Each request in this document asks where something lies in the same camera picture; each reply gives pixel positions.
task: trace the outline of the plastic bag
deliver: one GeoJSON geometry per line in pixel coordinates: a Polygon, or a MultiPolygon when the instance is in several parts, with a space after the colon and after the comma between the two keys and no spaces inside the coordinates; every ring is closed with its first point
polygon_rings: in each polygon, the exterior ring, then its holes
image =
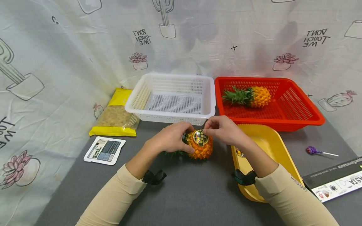
{"type": "Polygon", "coordinates": [[[209,158],[212,154],[212,137],[202,133],[203,129],[186,133],[183,141],[193,147],[195,152],[189,154],[194,159],[209,158]]]}
{"type": "Polygon", "coordinates": [[[89,135],[136,136],[139,118],[125,110],[125,104],[132,90],[116,88],[112,99],[97,120],[89,135]]]}

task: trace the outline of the label on pineapple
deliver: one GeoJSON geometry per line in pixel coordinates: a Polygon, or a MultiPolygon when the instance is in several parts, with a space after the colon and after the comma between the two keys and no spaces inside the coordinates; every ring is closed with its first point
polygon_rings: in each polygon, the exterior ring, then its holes
{"type": "Polygon", "coordinates": [[[193,138],[194,142],[199,146],[203,147],[209,141],[209,137],[202,133],[203,129],[196,130],[193,138]]]}

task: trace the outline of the yellow tray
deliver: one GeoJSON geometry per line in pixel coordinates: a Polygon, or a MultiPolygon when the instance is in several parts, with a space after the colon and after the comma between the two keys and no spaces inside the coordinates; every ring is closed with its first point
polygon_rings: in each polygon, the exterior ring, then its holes
{"type": "MultiPolygon", "coordinates": [[[[240,129],[246,133],[255,143],[259,145],[274,161],[280,163],[284,168],[301,184],[302,179],[295,168],[287,148],[280,135],[272,128],[265,125],[239,124],[240,129]]],[[[239,169],[243,174],[253,170],[246,158],[237,154],[235,146],[231,146],[235,169],[239,169]]],[[[265,202],[255,187],[255,185],[243,186],[239,184],[242,194],[251,201],[265,202]]]]}

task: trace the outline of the yellow bag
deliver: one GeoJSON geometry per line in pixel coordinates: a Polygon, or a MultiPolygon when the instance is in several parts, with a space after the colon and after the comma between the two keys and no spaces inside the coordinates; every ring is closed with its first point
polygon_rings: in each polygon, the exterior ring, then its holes
{"type": "Polygon", "coordinates": [[[139,118],[125,110],[125,104],[132,90],[116,88],[112,99],[97,120],[89,135],[136,136],[139,118]]]}

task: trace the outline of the arm sleeve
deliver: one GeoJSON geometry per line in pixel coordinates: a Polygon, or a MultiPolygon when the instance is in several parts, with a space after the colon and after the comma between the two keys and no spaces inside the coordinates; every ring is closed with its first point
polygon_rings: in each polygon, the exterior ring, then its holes
{"type": "Polygon", "coordinates": [[[77,226],[118,226],[145,187],[146,184],[135,178],[124,164],[94,197],[77,226]]]}
{"type": "Polygon", "coordinates": [[[268,176],[256,178],[255,186],[288,226],[338,225],[327,208],[280,164],[268,176]]]}

